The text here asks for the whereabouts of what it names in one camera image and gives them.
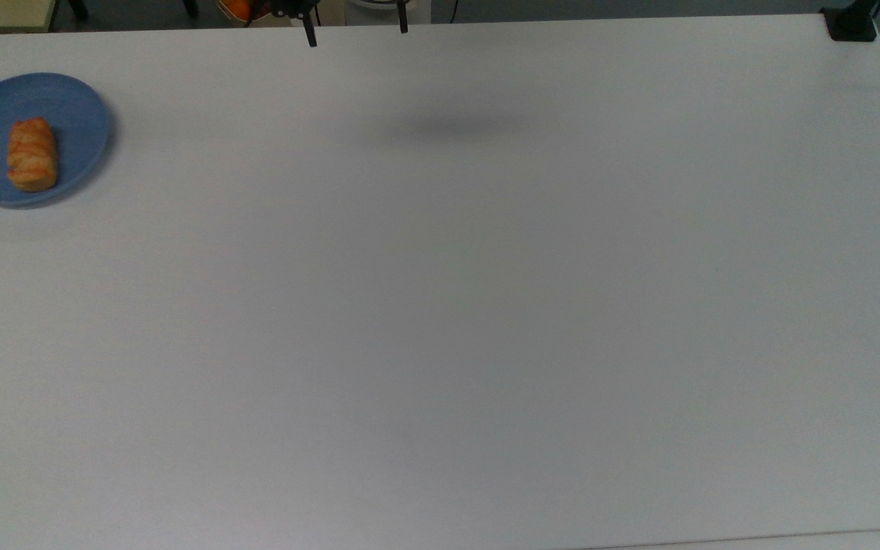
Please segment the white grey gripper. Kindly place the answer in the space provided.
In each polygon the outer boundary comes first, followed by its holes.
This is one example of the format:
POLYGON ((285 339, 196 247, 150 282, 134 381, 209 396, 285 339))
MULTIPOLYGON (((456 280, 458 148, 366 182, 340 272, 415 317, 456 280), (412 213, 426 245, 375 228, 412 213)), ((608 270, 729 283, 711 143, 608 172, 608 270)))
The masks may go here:
MULTIPOLYGON (((397 0, 397 17, 400 25, 401 34, 408 34, 409 19, 406 10, 407 0, 397 0)), ((277 18, 289 18, 290 20, 302 20, 308 45, 317 47, 318 42, 315 38, 315 25, 311 17, 313 11, 313 2, 305 0, 273 0, 271 1, 271 14, 277 18)))

